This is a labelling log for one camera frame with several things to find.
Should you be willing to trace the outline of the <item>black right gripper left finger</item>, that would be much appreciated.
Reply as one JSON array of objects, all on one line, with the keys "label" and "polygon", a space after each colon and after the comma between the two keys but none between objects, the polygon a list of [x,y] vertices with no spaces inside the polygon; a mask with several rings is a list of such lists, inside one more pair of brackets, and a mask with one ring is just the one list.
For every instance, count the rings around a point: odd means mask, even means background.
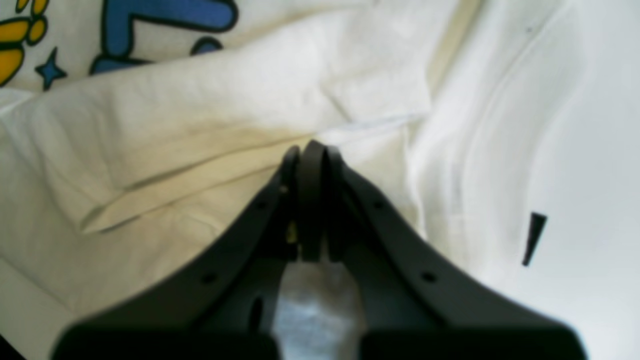
[{"label": "black right gripper left finger", "polygon": [[231,226],[169,278],[64,333],[55,360],[279,360],[271,333],[281,278],[297,259],[300,148]]}]

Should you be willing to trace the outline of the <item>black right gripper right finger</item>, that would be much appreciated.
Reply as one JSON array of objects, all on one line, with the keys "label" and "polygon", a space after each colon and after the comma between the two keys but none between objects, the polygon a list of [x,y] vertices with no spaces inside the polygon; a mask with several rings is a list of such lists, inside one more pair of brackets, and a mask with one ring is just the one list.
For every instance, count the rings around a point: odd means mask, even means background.
[{"label": "black right gripper right finger", "polygon": [[299,256],[323,251],[361,296],[361,360],[585,360],[564,323],[480,284],[427,244],[334,146],[299,159]]}]

